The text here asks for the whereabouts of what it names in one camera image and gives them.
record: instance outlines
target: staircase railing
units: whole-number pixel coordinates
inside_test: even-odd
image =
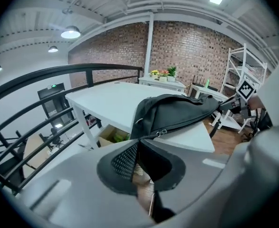
[[[135,71],[137,71],[137,74],[134,75],[134,76],[114,78],[114,79],[109,79],[109,80],[104,80],[104,81],[99,81],[99,82],[94,83],[93,74],[92,74],[93,71],[95,71],[95,70],[110,70],[110,69],[135,70]],[[21,111],[17,112],[13,116],[11,116],[9,119],[7,119],[6,121],[4,121],[3,123],[0,124],[0,140],[1,140],[1,136],[2,136],[1,135],[1,130],[4,127],[8,126],[10,123],[12,123],[16,119],[18,119],[19,117],[24,115],[25,113],[29,112],[30,110],[36,108],[39,105],[44,104],[45,102],[48,102],[48,101],[50,101],[54,98],[64,96],[68,93],[71,93],[71,92],[74,92],[74,91],[77,91],[77,90],[93,87],[93,86],[96,86],[96,85],[99,85],[99,84],[104,84],[104,83],[108,83],[108,82],[112,82],[112,81],[117,81],[117,80],[122,80],[122,79],[129,79],[129,78],[137,78],[137,83],[138,83],[139,82],[139,77],[140,77],[140,71],[142,71],[142,70],[143,70],[142,67],[127,66],[127,65],[74,64],[74,65],[65,65],[65,66],[57,66],[57,67],[46,68],[46,69],[42,69],[42,70],[39,70],[39,71],[36,71],[36,72],[33,72],[33,73],[29,73],[29,74],[20,76],[16,79],[13,79],[13,80],[11,80],[11,81],[9,81],[9,82],[0,86],[0,99],[2,99],[3,97],[9,95],[10,93],[12,93],[12,92],[14,92],[14,91],[16,91],[20,88],[23,88],[25,86],[33,84],[37,81],[40,81],[40,80],[43,80],[43,79],[46,79],[46,78],[50,78],[50,77],[54,77],[54,76],[64,75],[64,74],[71,74],[71,73],[76,73],[76,72],[86,72],[87,84],[79,86],[79,87],[75,87],[75,88],[72,88],[72,89],[69,89],[69,90],[65,90],[65,91],[62,91],[62,92],[59,92],[59,93],[56,93],[56,94],[53,94],[53,95],[50,95],[46,98],[43,98],[42,100],[39,100],[39,101],[27,106],[26,108],[22,109]],[[20,135],[20,134],[18,135],[17,134],[18,138],[16,138],[16,141],[11,143],[11,144],[8,144],[7,142],[6,143],[2,142],[2,145],[0,145],[0,147],[5,146],[6,149],[4,151],[0,152],[0,162],[9,153],[11,153],[15,156],[16,152],[15,152],[14,149],[18,148],[18,146],[20,144],[24,143],[27,140],[27,138],[30,137],[32,134],[34,134],[35,132],[37,132],[39,129],[46,126],[50,122],[54,121],[55,119],[63,116],[66,113],[71,112],[72,110],[73,110],[72,107],[64,109],[63,111],[52,115],[50,118],[44,120],[43,122],[41,122],[40,124],[38,124],[34,128],[30,129],[27,133],[25,133],[23,135]],[[20,160],[18,162],[18,164],[15,165],[14,167],[12,167],[12,169],[6,175],[3,176],[3,175],[0,174],[0,183],[1,183],[0,186],[1,187],[7,186],[8,188],[10,188],[13,191],[14,194],[19,193],[20,190],[32,178],[34,178],[48,163],[50,163],[54,158],[56,158],[61,152],[63,152],[68,146],[70,146],[79,137],[81,137],[84,134],[83,131],[78,133],[75,137],[73,137],[66,144],[64,144],[58,151],[56,151],[51,156],[49,156],[27,178],[25,178],[22,181],[21,184],[15,185],[15,184],[11,183],[10,178],[12,177],[12,175],[15,172],[19,171],[25,164],[28,165],[27,164],[28,161],[30,161],[36,154],[38,154],[41,150],[43,150],[45,147],[47,147],[47,145],[49,145],[54,139],[58,138],[59,136],[61,136],[62,134],[64,134],[65,132],[67,132],[68,130],[70,130],[71,128],[76,126],[77,124],[78,124],[78,121],[73,120],[72,122],[70,122],[66,126],[60,128],[60,130],[55,135],[53,135],[52,137],[49,137],[43,144],[41,144],[38,148],[36,148],[27,157]],[[92,128],[96,124],[98,124],[98,126],[100,126],[100,122],[97,121],[95,124],[90,126],[90,128]]]

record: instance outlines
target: black fabric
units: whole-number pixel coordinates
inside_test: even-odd
[[[131,139],[168,132],[187,127],[210,116],[220,102],[211,95],[201,94],[195,99],[183,95],[160,95],[139,103]]]

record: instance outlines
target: bottle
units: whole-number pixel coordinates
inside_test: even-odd
[[[206,83],[205,83],[205,88],[208,88],[209,85],[209,79],[207,79]]]

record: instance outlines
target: white table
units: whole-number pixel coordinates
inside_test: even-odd
[[[91,141],[92,147],[98,148],[96,140],[86,124],[82,110],[116,128],[131,133],[138,104],[148,97],[163,94],[183,95],[182,92],[147,85],[111,82],[67,94],[66,98],[73,106],[76,117]],[[183,134],[183,138],[176,141],[175,136],[179,133]],[[170,143],[176,142],[183,148],[214,151],[211,138],[202,122],[192,128],[187,128],[187,130],[176,131],[174,135],[168,134],[168,136],[169,138],[173,137]]]
[[[185,92],[185,88],[186,88],[186,86],[179,81],[160,82],[159,80],[155,80],[152,77],[139,78],[139,84],[145,86],[154,86],[154,87],[159,87],[164,89],[172,89],[180,92]]]
[[[205,87],[191,85],[190,90],[189,90],[189,95],[194,95],[194,92],[192,92],[192,90],[196,91],[195,98],[198,98],[200,96],[200,94],[203,93],[203,94],[212,95],[214,97],[214,99],[216,99],[217,101],[225,101],[228,99],[227,96],[221,94],[220,92],[217,92],[217,91],[205,88]],[[217,121],[219,119],[221,119],[221,124],[219,125],[218,129],[220,129],[222,126],[225,126],[225,127],[229,127],[229,128],[238,129],[240,132],[242,130],[242,127],[233,119],[232,116],[229,116],[230,113],[231,113],[231,111],[228,110],[227,113],[224,116],[222,116],[219,112],[215,112],[214,121],[210,125],[212,127],[214,127],[215,124],[217,123]]]

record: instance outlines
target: red brick wall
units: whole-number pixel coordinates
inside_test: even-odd
[[[221,89],[229,48],[242,47],[231,38],[206,27],[184,22],[155,22],[150,69],[177,67],[177,80],[184,85],[193,76],[210,80]]]
[[[69,64],[109,63],[144,68],[148,26],[143,23],[130,24],[108,30],[81,43],[68,54]],[[137,75],[135,70],[93,71],[93,81]],[[72,87],[86,84],[86,74],[70,74]],[[123,80],[135,82],[136,78]]]

